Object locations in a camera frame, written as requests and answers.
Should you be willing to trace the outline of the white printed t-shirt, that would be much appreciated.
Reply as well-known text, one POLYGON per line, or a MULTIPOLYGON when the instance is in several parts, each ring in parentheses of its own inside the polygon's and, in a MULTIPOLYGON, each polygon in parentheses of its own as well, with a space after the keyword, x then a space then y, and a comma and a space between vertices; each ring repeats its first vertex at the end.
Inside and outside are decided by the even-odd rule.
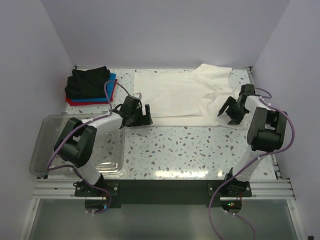
POLYGON ((226 113, 218 115, 228 97, 237 99, 230 67, 201 64, 191 72, 137 72, 134 92, 150 107, 157 127, 228 127, 226 113))

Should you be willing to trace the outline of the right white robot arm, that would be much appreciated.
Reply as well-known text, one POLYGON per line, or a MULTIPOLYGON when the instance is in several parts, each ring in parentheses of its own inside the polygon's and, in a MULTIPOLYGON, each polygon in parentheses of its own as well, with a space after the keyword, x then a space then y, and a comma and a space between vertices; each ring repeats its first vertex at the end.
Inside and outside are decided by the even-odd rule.
POLYGON ((282 148, 288 120, 284 112, 271 108, 256 94, 253 84, 242 85, 237 99, 228 97, 218 116, 224 113, 230 118, 229 125, 239 125, 245 115, 252 115, 246 136, 247 148, 224 177, 226 182, 245 183, 267 155, 282 148))

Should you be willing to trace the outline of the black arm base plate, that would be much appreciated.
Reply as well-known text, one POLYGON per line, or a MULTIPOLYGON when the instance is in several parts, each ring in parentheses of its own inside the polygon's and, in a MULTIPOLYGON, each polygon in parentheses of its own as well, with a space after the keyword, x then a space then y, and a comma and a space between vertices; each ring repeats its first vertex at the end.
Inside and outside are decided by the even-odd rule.
POLYGON ((205 205, 220 207, 221 198, 251 197, 249 182, 232 180, 104 180, 99 189, 82 181, 73 183, 74 195, 85 198, 87 210, 120 208, 122 205, 205 205))

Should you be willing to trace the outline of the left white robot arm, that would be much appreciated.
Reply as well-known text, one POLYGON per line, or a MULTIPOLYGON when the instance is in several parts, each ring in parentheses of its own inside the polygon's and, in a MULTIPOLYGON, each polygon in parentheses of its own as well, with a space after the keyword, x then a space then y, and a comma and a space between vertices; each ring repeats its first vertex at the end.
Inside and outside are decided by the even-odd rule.
POLYGON ((91 156, 96 137, 125 127, 140 127, 153 124, 150 106, 143 105, 135 96, 126 96, 122 104, 108 113, 87 120, 70 118, 64 126, 54 152, 46 165, 48 171, 56 156, 71 163, 71 168, 87 185, 103 188, 103 175, 97 170, 91 156))

